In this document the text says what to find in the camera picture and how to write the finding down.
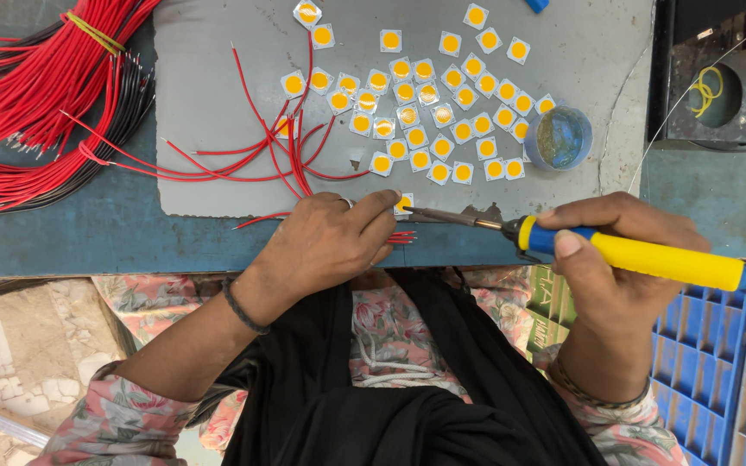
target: finger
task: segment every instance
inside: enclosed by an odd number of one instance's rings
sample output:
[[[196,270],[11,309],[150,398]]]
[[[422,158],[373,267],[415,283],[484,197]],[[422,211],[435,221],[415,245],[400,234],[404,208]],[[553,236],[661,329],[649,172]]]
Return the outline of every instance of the finger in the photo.
[[[304,199],[310,199],[314,202],[334,202],[341,199],[341,195],[335,192],[317,192],[313,196],[305,197]]]
[[[554,270],[569,284],[575,308],[593,309],[620,293],[612,267],[592,243],[571,231],[554,237]]]
[[[349,201],[350,202],[348,202],[348,199],[346,197],[340,197],[335,202],[331,202],[331,206],[343,214],[350,209],[351,202],[354,206],[357,204],[357,202],[353,201],[352,199],[350,199]]]
[[[551,230],[609,226],[620,236],[667,246],[710,250],[709,242],[694,230],[691,220],[650,206],[626,192],[584,199],[544,212],[537,218]]]
[[[383,191],[373,192],[359,201],[359,203],[350,209],[345,216],[350,225],[360,232],[367,227],[373,219],[384,211],[393,211],[393,206],[402,199],[402,193],[385,189]]]
[[[379,248],[376,255],[373,256],[373,260],[370,261],[370,267],[376,267],[376,264],[385,260],[385,258],[393,252],[393,245],[385,244]]]
[[[392,211],[381,212],[361,232],[359,241],[372,257],[396,230],[396,218]]]

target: rubber band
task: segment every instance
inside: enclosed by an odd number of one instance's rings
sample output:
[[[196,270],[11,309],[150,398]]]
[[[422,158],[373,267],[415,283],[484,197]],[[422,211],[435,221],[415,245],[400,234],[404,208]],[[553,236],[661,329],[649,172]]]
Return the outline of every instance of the rubber band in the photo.
[[[74,13],[68,12],[67,16],[76,26],[78,26],[79,29],[82,29],[86,34],[92,37],[95,41],[98,41],[99,45],[105,47],[113,55],[119,55],[120,51],[125,51],[125,47],[123,47],[122,44],[115,41],[111,37],[106,36],[101,31],[98,31],[96,28],[89,25],[87,22],[83,21],[82,18],[76,16]]]
[[[707,71],[714,71],[714,73],[719,76],[719,93],[713,95],[713,90],[710,88],[710,86],[704,84],[704,74],[706,74]],[[695,82],[692,86],[689,87],[690,90],[698,90],[701,93],[701,108],[697,109],[695,107],[692,107],[691,110],[698,113],[695,117],[700,118],[701,115],[704,114],[704,112],[707,111],[707,109],[710,108],[710,105],[713,103],[713,99],[718,99],[721,94],[724,92],[724,77],[721,76],[721,71],[716,68],[715,66],[708,66],[705,69],[702,69],[698,74],[698,81]]]

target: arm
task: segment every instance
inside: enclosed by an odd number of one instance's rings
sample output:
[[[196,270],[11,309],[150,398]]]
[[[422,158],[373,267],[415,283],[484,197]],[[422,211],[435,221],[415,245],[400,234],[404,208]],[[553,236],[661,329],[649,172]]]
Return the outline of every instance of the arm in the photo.
[[[393,250],[395,191],[374,192],[351,210],[337,194],[301,200],[231,286],[235,302],[265,327],[301,298],[344,283]],[[107,366],[57,429],[36,465],[99,456],[163,464],[192,402],[256,337],[219,294],[128,361]]]
[[[598,227],[601,231],[662,245],[707,252],[710,243],[687,218],[674,216],[626,193],[572,202],[544,212],[545,228]],[[664,429],[648,388],[652,325],[676,297],[681,283],[610,267],[581,236],[554,238],[554,272],[571,288],[578,316],[566,341],[536,355],[547,362],[551,383],[610,464],[686,464],[676,437]],[[559,365],[575,390],[568,390]],[[597,406],[586,398],[612,404]]]
[[[692,220],[650,206],[625,192],[585,199],[544,212],[544,228],[599,227],[601,231],[684,249],[710,251]],[[652,325],[682,283],[610,267],[585,238],[554,238],[554,272],[565,276],[578,317],[559,359],[586,395],[623,403],[641,395],[652,363]],[[556,381],[554,368],[551,375]]]

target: white drawstring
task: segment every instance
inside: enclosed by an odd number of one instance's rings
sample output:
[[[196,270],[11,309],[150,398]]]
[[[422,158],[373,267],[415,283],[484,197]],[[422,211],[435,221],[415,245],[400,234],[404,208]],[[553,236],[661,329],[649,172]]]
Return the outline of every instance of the white drawstring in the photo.
[[[370,337],[370,354],[368,355],[365,351],[365,344],[361,339],[361,335],[357,333],[357,329],[361,331],[363,334],[366,334]],[[393,369],[402,369],[405,371],[413,371],[413,372],[403,372],[399,374],[386,374],[384,376],[371,376],[368,374],[362,374],[362,377],[365,379],[363,382],[354,383],[353,385],[356,387],[369,387],[371,385],[389,381],[392,384],[401,385],[405,387],[425,387],[427,384],[423,384],[416,381],[410,381],[406,379],[432,379],[438,377],[437,374],[435,374],[430,368],[425,367],[423,365],[416,365],[416,364],[402,364],[399,362],[383,362],[383,361],[377,361],[376,360],[376,341],[373,339],[373,335],[371,335],[364,326],[359,323],[359,321],[356,318],[356,315],[353,315],[353,336],[356,337],[356,341],[359,344],[359,353],[361,353],[361,359],[364,360],[365,364],[371,369],[374,370],[378,367],[389,367]]]

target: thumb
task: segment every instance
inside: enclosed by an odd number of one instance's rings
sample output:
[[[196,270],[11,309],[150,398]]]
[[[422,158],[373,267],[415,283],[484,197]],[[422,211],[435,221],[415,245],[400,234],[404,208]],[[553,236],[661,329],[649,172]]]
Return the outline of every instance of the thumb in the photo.
[[[612,267],[573,231],[560,230],[554,236],[554,272],[565,277],[579,306],[599,306],[617,293]]]

